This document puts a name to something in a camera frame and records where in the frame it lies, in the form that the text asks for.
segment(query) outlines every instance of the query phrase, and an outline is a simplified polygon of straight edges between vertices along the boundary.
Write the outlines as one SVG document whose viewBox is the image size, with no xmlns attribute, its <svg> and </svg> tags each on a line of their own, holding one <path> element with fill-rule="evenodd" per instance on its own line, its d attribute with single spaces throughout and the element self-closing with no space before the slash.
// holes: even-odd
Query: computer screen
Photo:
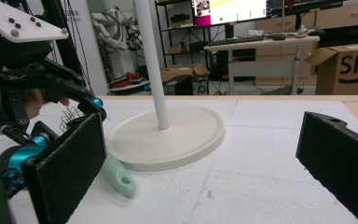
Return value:
<svg viewBox="0 0 358 224">
<path fill-rule="evenodd" d="M 288 6 L 286 0 L 284 15 L 296 15 L 332 7 L 342 7 L 342 0 L 294 0 L 293 2 L 292 6 Z M 282 15 L 282 0 L 269 0 L 269 15 L 271 17 L 280 17 Z"/>
<path fill-rule="evenodd" d="M 194 25 L 208 27 L 269 16 L 269 0 L 192 0 Z"/>
</svg>

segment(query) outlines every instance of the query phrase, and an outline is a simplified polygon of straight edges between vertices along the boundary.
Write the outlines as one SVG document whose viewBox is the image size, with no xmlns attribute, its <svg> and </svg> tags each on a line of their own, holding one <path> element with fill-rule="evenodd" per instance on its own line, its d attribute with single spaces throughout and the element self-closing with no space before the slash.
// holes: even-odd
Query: white round base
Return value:
<svg viewBox="0 0 358 224">
<path fill-rule="evenodd" d="M 214 151 L 225 137 L 225 122 L 195 105 L 167 108 L 171 127 L 161 130 L 155 110 L 126 119 L 106 136 L 106 149 L 134 171 L 161 171 L 190 164 Z"/>
</svg>

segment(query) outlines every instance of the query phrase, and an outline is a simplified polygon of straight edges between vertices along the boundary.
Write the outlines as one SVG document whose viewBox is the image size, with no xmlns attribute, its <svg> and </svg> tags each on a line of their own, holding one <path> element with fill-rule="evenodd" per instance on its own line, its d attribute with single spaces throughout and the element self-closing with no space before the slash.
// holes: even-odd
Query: white table surface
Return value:
<svg viewBox="0 0 358 224">
<path fill-rule="evenodd" d="M 220 114 L 226 137 L 217 150 L 177 169 L 130 171 L 132 198 L 97 175 L 69 223 L 358 223 L 295 156 L 306 110 L 343 119 L 358 133 L 358 120 L 343 103 L 194 99 L 167 100 L 167 106 L 200 105 Z M 105 134 L 122 120 L 154 109 L 151 98 L 103 101 Z M 33 122 L 42 120 L 61 134 L 64 109 L 45 105 Z M 0 153 L 13 145 L 0 136 Z M 18 223 L 37 222 L 26 190 L 10 205 Z"/>
</svg>

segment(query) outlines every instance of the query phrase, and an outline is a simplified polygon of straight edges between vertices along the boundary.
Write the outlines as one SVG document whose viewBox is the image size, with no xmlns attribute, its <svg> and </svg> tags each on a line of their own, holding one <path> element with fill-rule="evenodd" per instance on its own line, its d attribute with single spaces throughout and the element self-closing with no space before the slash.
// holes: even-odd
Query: white tube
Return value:
<svg viewBox="0 0 358 224">
<path fill-rule="evenodd" d="M 167 106 L 165 105 L 164 90 L 162 89 L 162 80 L 158 67 L 157 49 L 148 2 L 149 1 L 146 0 L 135 0 L 136 17 L 139 22 L 139 29 L 144 46 L 147 72 L 149 74 L 150 87 L 153 92 L 158 127 L 161 130 L 165 130 L 170 128 L 170 121 L 167 115 Z"/>
</svg>

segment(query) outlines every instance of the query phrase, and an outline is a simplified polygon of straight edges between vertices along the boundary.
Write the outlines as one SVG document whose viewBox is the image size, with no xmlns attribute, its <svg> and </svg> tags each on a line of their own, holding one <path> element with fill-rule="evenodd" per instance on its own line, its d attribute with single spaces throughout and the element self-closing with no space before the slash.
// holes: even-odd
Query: white desk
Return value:
<svg viewBox="0 0 358 224">
<path fill-rule="evenodd" d="M 227 133 L 221 146 L 184 167 L 131 172 L 131 199 L 98 175 L 68 223 L 358 223 L 296 159 L 304 110 L 343 119 L 358 133 L 358 96 L 167 98 L 168 106 L 199 105 L 219 113 Z M 103 102 L 105 134 L 122 120 L 154 108 L 151 96 L 105 97 Z M 63 109 L 48 104 L 37 119 L 61 134 Z M 12 145 L 0 135 L 0 153 Z M 17 222 L 37 223 L 26 190 L 10 205 Z"/>
<path fill-rule="evenodd" d="M 281 41 L 264 40 L 255 42 L 246 42 L 240 44 L 207 46 L 204 49 L 227 50 L 228 51 L 228 82 L 229 93 L 234 94 L 234 77 L 257 77 L 257 76 L 287 76 L 292 74 L 292 94 L 297 95 L 298 70 L 300 64 L 301 46 L 310 45 L 319 41 L 319 36 L 307 36 L 305 38 L 286 38 Z M 253 62 L 234 62 L 232 60 L 232 50 L 234 49 L 259 49 L 296 46 L 296 56 L 293 60 L 279 61 L 253 61 Z"/>
</svg>

